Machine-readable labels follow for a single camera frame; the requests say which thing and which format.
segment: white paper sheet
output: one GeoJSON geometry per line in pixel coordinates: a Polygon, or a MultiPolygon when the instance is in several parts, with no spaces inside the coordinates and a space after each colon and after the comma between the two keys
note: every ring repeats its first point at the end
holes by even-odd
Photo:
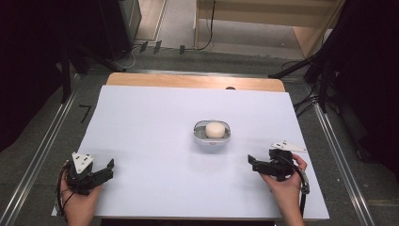
{"type": "MultiPolygon", "coordinates": [[[[272,142],[306,148],[288,93],[103,86],[79,153],[100,170],[115,159],[96,216],[104,218],[280,218],[267,185],[247,162],[268,161],[272,142]],[[198,121],[225,121],[217,150],[193,137],[198,121]]],[[[329,218],[307,153],[311,193],[304,218],[329,218]]]]}

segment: gray floor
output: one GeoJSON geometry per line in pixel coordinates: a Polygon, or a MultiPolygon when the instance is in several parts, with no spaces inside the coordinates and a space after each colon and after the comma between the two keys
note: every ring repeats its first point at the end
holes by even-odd
{"type": "MultiPolygon", "coordinates": [[[[195,0],[168,0],[157,41],[166,48],[193,48],[195,29],[199,31],[199,46],[210,38],[211,20],[199,20],[194,27],[195,0]]],[[[239,22],[213,22],[212,42],[206,51],[259,57],[302,59],[303,55],[290,26],[250,24],[239,22]]]]}
{"type": "MultiPolygon", "coordinates": [[[[267,74],[279,72],[285,62],[296,58],[193,51],[179,55],[179,50],[168,48],[161,49],[158,54],[152,51],[151,47],[143,53],[135,51],[135,65],[127,71],[230,73],[232,76],[266,77],[267,74]]],[[[120,64],[129,65],[132,62],[133,59],[127,56],[120,64]]],[[[300,102],[309,93],[308,86],[302,80],[305,71],[304,68],[282,79],[293,103],[300,102]]],[[[100,88],[109,74],[110,71],[104,66],[90,61],[88,75],[78,76],[74,84],[76,92],[68,114],[57,131],[54,141],[50,143],[48,153],[42,157],[45,161],[38,166],[39,174],[33,177],[33,185],[24,193],[27,196],[21,199],[21,209],[14,211],[18,215],[12,220],[13,225],[65,225],[62,219],[51,217],[55,201],[56,178],[64,161],[70,159],[71,153],[78,149],[94,112],[100,88]],[[85,117],[86,109],[79,105],[92,105],[88,117],[83,122],[81,120],[85,117]]],[[[0,164],[2,171],[0,174],[0,192],[2,192],[0,213],[2,216],[15,194],[17,185],[23,180],[29,164],[35,158],[35,153],[40,149],[40,143],[46,136],[53,118],[57,116],[58,109],[62,109],[61,92],[60,89],[54,93],[43,109],[28,124],[20,138],[0,153],[2,162],[0,164]]],[[[318,183],[325,196],[330,219],[308,222],[307,225],[362,225],[316,110],[315,107],[305,112],[298,121],[311,155],[318,183]]],[[[340,117],[329,108],[327,110],[326,116],[361,194],[368,204],[374,225],[397,225],[399,185],[393,174],[378,163],[365,164],[359,161],[354,143],[347,134],[340,117]]],[[[0,225],[7,224],[2,220],[0,225]]],[[[96,218],[92,225],[100,225],[100,220],[96,218]]]]}

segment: black cable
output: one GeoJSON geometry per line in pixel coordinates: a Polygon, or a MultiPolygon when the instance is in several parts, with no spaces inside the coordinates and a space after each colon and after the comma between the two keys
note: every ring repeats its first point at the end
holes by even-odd
{"type": "MultiPolygon", "coordinates": [[[[305,178],[303,177],[302,172],[299,170],[299,168],[296,165],[294,165],[291,161],[289,161],[288,159],[286,159],[280,155],[277,155],[277,157],[282,159],[283,161],[287,162],[296,171],[296,173],[299,175],[300,180],[302,182],[302,187],[309,186],[309,184],[306,184],[305,178]]],[[[300,214],[302,217],[303,217],[303,212],[305,210],[305,202],[306,202],[306,194],[302,192],[301,199],[300,199],[300,205],[299,205],[299,210],[300,210],[300,214]]]]}
{"type": "Polygon", "coordinates": [[[324,44],[325,35],[326,35],[326,34],[324,34],[324,35],[323,35],[323,38],[322,38],[322,47],[323,47],[323,44],[324,44]]]}
{"type": "Polygon", "coordinates": [[[315,66],[315,67],[317,67],[317,68],[323,68],[321,65],[316,64],[316,63],[314,63],[313,61],[311,61],[309,57],[306,58],[306,59],[308,60],[308,62],[309,62],[311,65],[313,65],[313,66],[315,66]]]}
{"type": "Polygon", "coordinates": [[[63,190],[63,191],[61,191],[61,194],[64,193],[65,191],[67,191],[67,190],[69,190],[69,188],[67,188],[67,189],[65,189],[65,190],[63,190]]]}
{"type": "Polygon", "coordinates": [[[68,197],[68,199],[64,202],[64,206],[62,208],[65,207],[65,205],[67,205],[67,202],[70,200],[70,198],[74,195],[75,193],[73,192],[70,197],[68,197]]]}
{"type": "Polygon", "coordinates": [[[188,51],[188,50],[198,50],[198,51],[201,51],[201,50],[206,49],[206,47],[208,47],[209,43],[211,43],[212,37],[213,37],[213,35],[214,35],[213,28],[214,28],[215,4],[216,4],[216,0],[214,0],[214,6],[213,6],[213,8],[212,8],[212,17],[211,17],[211,37],[209,38],[208,43],[207,43],[204,47],[202,47],[202,48],[200,48],[200,49],[196,49],[196,48],[193,48],[193,49],[186,49],[187,51],[188,51]]]}
{"type": "Polygon", "coordinates": [[[61,200],[61,180],[62,176],[64,175],[65,170],[67,170],[70,167],[70,164],[67,162],[64,167],[62,167],[61,171],[59,172],[57,183],[56,183],[56,211],[61,215],[62,217],[65,216],[65,211],[64,211],[64,205],[62,204],[61,200]]]}
{"type": "Polygon", "coordinates": [[[140,46],[141,46],[141,45],[138,45],[138,46],[136,46],[136,47],[133,47],[132,51],[130,52],[130,54],[131,54],[131,56],[132,56],[132,60],[133,60],[133,62],[132,62],[130,65],[128,65],[128,66],[123,66],[123,65],[119,64],[117,61],[113,61],[113,63],[116,64],[116,65],[118,65],[118,66],[119,66],[120,68],[122,68],[122,69],[130,69],[130,68],[132,68],[132,67],[135,66],[135,64],[136,64],[136,58],[135,58],[135,56],[133,55],[133,52],[134,52],[134,50],[138,49],[140,46]]]}
{"type": "Polygon", "coordinates": [[[316,101],[317,102],[318,99],[319,99],[319,96],[311,96],[311,97],[308,97],[308,98],[304,99],[300,103],[293,104],[293,106],[295,108],[295,111],[297,111],[299,109],[299,107],[301,105],[305,104],[306,102],[309,102],[309,101],[316,101]]]}
{"type": "Polygon", "coordinates": [[[316,83],[313,84],[313,86],[311,87],[311,91],[309,92],[308,96],[305,97],[305,99],[303,99],[300,103],[294,104],[294,106],[296,106],[295,111],[297,111],[302,104],[307,102],[308,98],[312,95],[315,87],[316,87],[316,83]]]}
{"type": "MultiPolygon", "coordinates": [[[[309,105],[307,105],[300,113],[296,114],[297,117],[301,116],[305,111],[311,109],[312,106],[314,106],[314,105],[316,105],[317,103],[319,103],[319,96],[312,96],[311,98],[309,98],[309,99],[308,99],[307,101],[305,101],[305,102],[308,102],[308,101],[311,101],[311,103],[310,103],[309,105]]],[[[327,97],[326,97],[326,102],[328,102],[328,101],[330,101],[330,98],[327,96],[327,97]]]]}

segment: black curtain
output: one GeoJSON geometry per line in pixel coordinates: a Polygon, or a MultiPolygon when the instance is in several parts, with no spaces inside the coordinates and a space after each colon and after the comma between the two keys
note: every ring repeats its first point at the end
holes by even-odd
{"type": "Polygon", "coordinates": [[[62,82],[52,1],[0,3],[0,152],[11,145],[62,82]]]}
{"type": "Polygon", "coordinates": [[[346,0],[317,55],[305,79],[327,76],[366,130],[355,141],[399,175],[399,1],[346,0]],[[323,74],[326,65],[338,74],[323,74]]]}

